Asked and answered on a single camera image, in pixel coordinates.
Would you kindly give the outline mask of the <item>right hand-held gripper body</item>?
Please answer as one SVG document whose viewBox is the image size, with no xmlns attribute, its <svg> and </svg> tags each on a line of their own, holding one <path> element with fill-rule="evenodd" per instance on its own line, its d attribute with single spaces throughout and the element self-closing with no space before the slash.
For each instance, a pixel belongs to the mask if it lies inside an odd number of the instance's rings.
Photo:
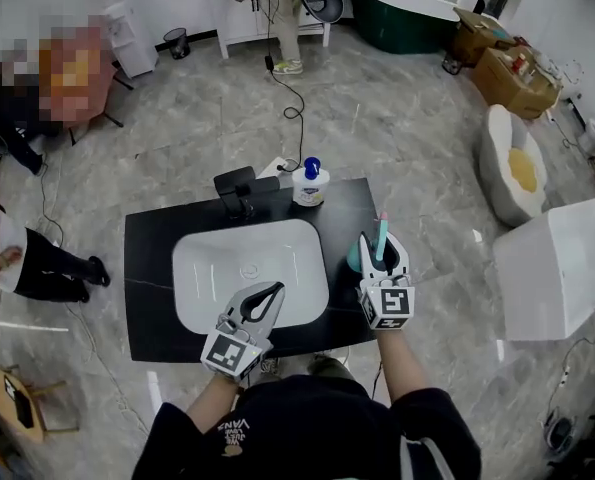
<svg viewBox="0 0 595 480">
<path fill-rule="evenodd" d="M 415 288 L 406 274 L 365 279 L 359 303 L 371 330 L 401 330 L 414 316 Z"/>
</svg>

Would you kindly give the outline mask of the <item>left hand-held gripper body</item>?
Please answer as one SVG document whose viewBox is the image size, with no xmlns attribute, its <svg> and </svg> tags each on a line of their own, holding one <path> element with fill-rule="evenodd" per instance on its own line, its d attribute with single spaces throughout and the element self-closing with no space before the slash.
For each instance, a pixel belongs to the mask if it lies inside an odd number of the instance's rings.
<svg viewBox="0 0 595 480">
<path fill-rule="evenodd" d="M 205 340 L 201 363 L 214 373 L 241 382 L 273 348 L 273 324 L 242 322 L 221 314 Z"/>
</svg>

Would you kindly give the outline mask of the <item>person's left forearm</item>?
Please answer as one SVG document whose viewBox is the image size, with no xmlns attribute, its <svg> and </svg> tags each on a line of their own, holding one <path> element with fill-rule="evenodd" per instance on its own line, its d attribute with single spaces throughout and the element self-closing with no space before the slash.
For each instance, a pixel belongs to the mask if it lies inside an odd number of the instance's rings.
<svg viewBox="0 0 595 480">
<path fill-rule="evenodd" d="M 206 433 L 230 413 L 238 395 L 239 384 L 215 374 L 192 402 L 186 413 L 201 433 Z"/>
</svg>

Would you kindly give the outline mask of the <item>person's right forearm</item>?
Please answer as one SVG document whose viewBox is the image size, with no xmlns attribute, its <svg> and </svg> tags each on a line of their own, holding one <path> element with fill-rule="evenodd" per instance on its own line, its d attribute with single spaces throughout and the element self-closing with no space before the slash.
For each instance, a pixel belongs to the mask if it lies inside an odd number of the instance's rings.
<svg viewBox="0 0 595 480">
<path fill-rule="evenodd" d="M 402 330 L 375 332 L 385 376 L 385 383 L 392 403 L 403 396 L 430 386 L 429 380 L 407 344 Z"/>
</svg>

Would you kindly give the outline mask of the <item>white soap pump bottle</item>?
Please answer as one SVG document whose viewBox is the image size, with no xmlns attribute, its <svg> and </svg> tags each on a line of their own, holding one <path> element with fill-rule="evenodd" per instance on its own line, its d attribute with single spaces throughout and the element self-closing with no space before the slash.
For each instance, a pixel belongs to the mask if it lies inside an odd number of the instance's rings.
<svg viewBox="0 0 595 480">
<path fill-rule="evenodd" d="M 324 201 L 330 174 L 316 157 L 308 157 L 292 173 L 293 202 L 302 207 L 316 207 Z"/>
</svg>

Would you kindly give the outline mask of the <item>white sink basin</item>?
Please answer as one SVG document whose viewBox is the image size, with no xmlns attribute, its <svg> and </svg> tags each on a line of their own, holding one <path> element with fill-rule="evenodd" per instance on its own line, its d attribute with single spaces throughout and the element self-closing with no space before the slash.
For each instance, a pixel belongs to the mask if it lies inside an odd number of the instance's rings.
<svg viewBox="0 0 595 480">
<path fill-rule="evenodd" d="M 285 285 L 276 328 L 309 324 L 328 305 L 319 234 L 303 220 L 186 235 L 173 250 L 172 265 L 177 315 L 196 334 L 215 327 L 237 291 L 259 282 Z"/>
</svg>

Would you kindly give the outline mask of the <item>black top vanity table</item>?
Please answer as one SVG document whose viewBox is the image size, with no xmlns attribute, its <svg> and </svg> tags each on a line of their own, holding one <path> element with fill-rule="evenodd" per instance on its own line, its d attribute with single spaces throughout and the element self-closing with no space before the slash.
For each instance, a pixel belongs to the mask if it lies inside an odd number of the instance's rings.
<svg viewBox="0 0 595 480">
<path fill-rule="evenodd" d="M 360 276 L 346 261 L 362 232 L 373 231 L 377 217 L 365 179 L 332 182 L 324 202 L 302 207 L 285 188 L 251 196 L 253 213 L 232 219 L 218 199 L 131 214 L 124 242 L 125 303 L 131 356 L 136 361 L 196 363 L 207 334 L 180 321 L 175 305 L 172 254 L 186 235 L 299 219 L 319 234 L 329 300 L 309 324 L 276 328 L 270 336 L 275 357 L 294 356 L 363 343 L 372 339 L 357 287 Z"/>
</svg>

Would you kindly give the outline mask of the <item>person's black shirt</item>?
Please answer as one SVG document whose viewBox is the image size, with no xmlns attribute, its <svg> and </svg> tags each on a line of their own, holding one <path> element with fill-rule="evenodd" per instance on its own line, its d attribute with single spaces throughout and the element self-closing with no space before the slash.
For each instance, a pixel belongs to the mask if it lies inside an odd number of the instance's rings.
<svg viewBox="0 0 595 480">
<path fill-rule="evenodd" d="M 255 385 L 209 430 L 165 403 L 132 480 L 480 480 L 481 451 L 450 396 L 391 406 L 345 378 Z"/>
</svg>

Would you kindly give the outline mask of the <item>black faucet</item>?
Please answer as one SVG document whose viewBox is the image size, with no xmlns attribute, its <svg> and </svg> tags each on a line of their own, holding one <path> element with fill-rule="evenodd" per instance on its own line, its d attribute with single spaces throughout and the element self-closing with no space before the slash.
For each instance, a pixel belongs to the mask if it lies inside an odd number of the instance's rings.
<svg viewBox="0 0 595 480">
<path fill-rule="evenodd" d="M 249 202 L 251 196 L 280 189 L 276 176 L 257 178 L 252 166 L 215 176 L 213 182 L 227 215 L 232 219 L 248 217 L 253 213 Z"/>
</svg>

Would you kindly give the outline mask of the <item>white rectangular bathtub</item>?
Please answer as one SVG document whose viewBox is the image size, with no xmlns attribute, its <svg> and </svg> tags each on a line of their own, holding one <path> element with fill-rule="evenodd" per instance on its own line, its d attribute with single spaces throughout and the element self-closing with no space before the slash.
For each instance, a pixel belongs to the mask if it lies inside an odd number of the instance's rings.
<svg viewBox="0 0 595 480">
<path fill-rule="evenodd" d="M 513 229 L 493 254 L 507 340 L 564 340 L 595 311 L 595 198 Z"/>
</svg>

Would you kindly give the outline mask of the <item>dark green bathtub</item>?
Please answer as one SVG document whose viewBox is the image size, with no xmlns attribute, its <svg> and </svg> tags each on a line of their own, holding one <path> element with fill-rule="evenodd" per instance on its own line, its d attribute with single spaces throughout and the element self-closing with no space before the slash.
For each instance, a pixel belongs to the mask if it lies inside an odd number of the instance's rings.
<svg viewBox="0 0 595 480">
<path fill-rule="evenodd" d="M 448 47 L 460 18 L 445 0 L 350 0 L 359 35 L 391 54 L 428 54 Z"/>
</svg>

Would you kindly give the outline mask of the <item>pink chair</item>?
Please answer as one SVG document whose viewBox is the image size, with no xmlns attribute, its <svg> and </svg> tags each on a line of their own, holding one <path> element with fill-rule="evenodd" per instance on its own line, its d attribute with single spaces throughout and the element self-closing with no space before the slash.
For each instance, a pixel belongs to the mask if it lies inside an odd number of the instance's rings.
<svg viewBox="0 0 595 480">
<path fill-rule="evenodd" d="M 39 41 L 39 117 L 61 130 L 104 116 L 111 85 L 118 80 L 113 52 L 102 27 L 57 27 Z"/>
</svg>

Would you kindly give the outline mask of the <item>black mesh wastebasket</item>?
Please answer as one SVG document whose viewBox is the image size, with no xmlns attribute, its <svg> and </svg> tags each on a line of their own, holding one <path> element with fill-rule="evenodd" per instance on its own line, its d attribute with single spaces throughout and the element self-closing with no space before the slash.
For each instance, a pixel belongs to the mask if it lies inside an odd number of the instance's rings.
<svg viewBox="0 0 595 480">
<path fill-rule="evenodd" d="M 170 30 L 163 36 L 163 41 L 175 60 L 181 60 L 190 54 L 191 48 L 184 27 Z"/>
</svg>

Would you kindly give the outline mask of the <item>white cabinet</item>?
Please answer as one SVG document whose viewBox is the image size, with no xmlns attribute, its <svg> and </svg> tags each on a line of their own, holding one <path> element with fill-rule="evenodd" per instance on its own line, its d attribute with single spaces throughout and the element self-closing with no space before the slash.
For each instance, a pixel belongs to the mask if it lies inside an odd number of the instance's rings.
<svg viewBox="0 0 595 480">
<path fill-rule="evenodd" d="M 234 44 L 276 38 L 268 28 L 268 17 L 261 0 L 208 0 L 211 17 L 217 30 L 222 57 L 229 58 L 228 47 Z M 318 21 L 302 0 L 293 0 L 298 20 L 298 36 L 321 36 L 324 48 L 329 46 L 331 25 Z"/>
</svg>

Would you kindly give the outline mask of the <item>white water dispenser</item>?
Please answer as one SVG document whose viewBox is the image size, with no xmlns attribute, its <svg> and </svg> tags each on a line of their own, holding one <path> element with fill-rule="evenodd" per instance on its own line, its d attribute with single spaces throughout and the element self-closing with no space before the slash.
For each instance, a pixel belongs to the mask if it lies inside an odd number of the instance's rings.
<svg viewBox="0 0 595 480">
<path fill-rule="evenodd" d="M 129 78 L 153 72 L 158 53 L 129 0 L 98 0 L 113 54 Z"/>
</svg>

